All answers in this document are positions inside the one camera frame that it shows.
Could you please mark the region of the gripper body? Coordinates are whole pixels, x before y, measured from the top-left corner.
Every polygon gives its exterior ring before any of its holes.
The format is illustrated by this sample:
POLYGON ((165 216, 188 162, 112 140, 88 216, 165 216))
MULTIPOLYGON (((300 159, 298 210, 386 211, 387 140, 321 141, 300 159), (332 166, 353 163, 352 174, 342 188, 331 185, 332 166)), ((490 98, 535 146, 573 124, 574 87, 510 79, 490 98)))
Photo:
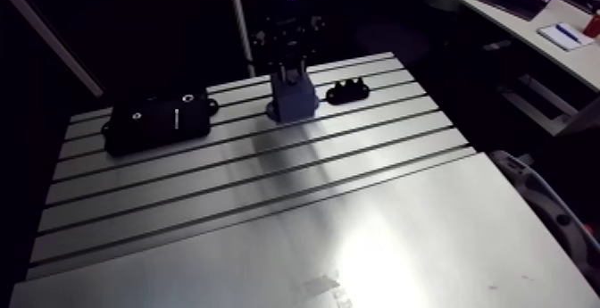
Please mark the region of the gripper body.
POLYGON ((317 51, 326 23, 319 15, 269 16, 253 34, 253 66, 289 81, 289 73, 301 76, 306 62, 317 51))

